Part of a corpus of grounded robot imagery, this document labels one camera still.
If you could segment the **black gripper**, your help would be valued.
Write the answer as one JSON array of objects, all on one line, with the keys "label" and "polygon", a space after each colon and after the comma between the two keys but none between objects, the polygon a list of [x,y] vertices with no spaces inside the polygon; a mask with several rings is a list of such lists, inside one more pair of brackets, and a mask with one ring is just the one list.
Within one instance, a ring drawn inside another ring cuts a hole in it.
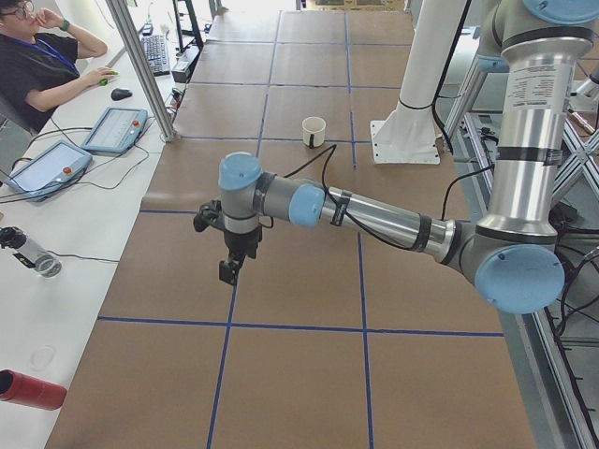
[{"label": "black gripper", "polygon": [[246,257],[256,259],[258,245],[262,240],[262,227],[258,226],[244,234],[224,231],[224,241],[228,257],[219,262],[219,280],[229,285],[237,285],[241,268]]}]

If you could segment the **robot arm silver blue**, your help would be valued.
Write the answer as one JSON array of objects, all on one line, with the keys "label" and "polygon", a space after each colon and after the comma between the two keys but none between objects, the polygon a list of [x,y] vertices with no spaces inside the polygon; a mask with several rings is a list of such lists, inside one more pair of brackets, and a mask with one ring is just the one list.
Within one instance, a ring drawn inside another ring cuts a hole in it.
[{"label": "robot arm silver blue", "polygon": [[430,255],[499,311],[529,314],[565,301],[577,272],[558,250],[552,190],[574,67],[591,49],[597,22],[594,1],[489,3],[477,57],[498,63],[507,84],[489,200],[465,220],[432,218],[293,172],[267,172],[247,152],[227,155],[219,166],[215,219],[228,249],[221,281],[236,284],[244,261],[256,256],[263,218],[304,227],[326,219],[401,251]]}]

